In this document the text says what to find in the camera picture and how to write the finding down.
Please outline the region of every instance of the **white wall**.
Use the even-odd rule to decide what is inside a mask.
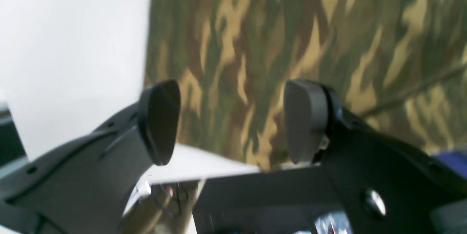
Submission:
[[[3,88],[0,86],[0,104],[6,103],[7,101],[7,96],[5,95],[5,91],[3,91]]]
[[[30,159],[142,89],[149,0],[0,0],[0,85]]]

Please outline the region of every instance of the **black plastic part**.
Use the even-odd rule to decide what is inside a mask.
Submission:
[[[285,93],[287,136],[289,143],[302,144],[310,132],[315,133],[313,127],[309,129],[309,116],[313,113],[309,108],[313,107],[310,98],[316,93],[292,84],[299,94],[293,100],[302,103],[290,104],[287,96],[291,94]],[[193,210],[198,234],[313,232],[317,217],[335,211],[335,207],[324,202],[327,211],[309,214],[303,206],[322,204],[320,200],[326,201],[330,196],[331,203],[346,212],[353,233],[434,234],[452,230],[453,226],[462,226],[460,229],[464,231],[461,224],[467,221],[467,215],[448,219],[454,210],[465,209],[465,204],[445,205],[467,197],[467,181],[414,146],[373,131],[340,106],[333,90],[321,88],[327,98],[325,133],[330,143],[324,154],[321,153],[320,165],[272,174],[209,179]],[[307,129],[299,130],[297,126]],[[361,198],[368,190],[382,197],[384,215],[375,217],[368,213],[367,204]]]
[[[290,158],[295,164],[312,161],[328,123],[328,104],[322,86],[303,79],[288,81],[284,111]]]
[[[339,210],[332,182],[316,167],[209,179],[193,218],[198,234],[292,234],[314,230],[318,216]]]
[[[141,96],[138,125],[156,165],[167,165],[172,157],[179,115],[180,90],[176,81],[161,83]]]
[[[431,219],[439,234],[467,233],[467,199],[433,210]]]
[[[177,83],[162,83],[92,134],[2,179],[0,224],[28,234],[117,233],[132,189],[154,164],[151,157],[159,155],[158,164],[170,160],[179,112]]]
[[[0,104],[0,167],[26,156],[10,111]]]

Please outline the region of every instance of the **camouflage fabric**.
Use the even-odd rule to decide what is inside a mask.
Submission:
[[[438,151],[467,144],[466,41],[467,0],[152,0],[145,84],[179,81],[178,141],[264,169],[290,78]]]

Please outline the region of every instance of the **hole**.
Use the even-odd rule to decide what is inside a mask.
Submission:
[[[443,168],[442,166],[438,163],[438,162],[435,162],[435,161],[431,161],[430,164],[428,164],[428,166],[430,167],[430,169],[436,173],[441,173],[443,172]]]
[[[27,172],[28,172],[28,174],[32,174],[32,173],[36,172],[36,170],[37,170],[37,167],[32,167],[32,168],[28,169]]]

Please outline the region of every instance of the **screw head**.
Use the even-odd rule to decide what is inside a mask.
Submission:
[[[386,215],[386,205],[380,194],[374,189],[365,191],[363,196],[363,206],[373,217],[378,219]]]

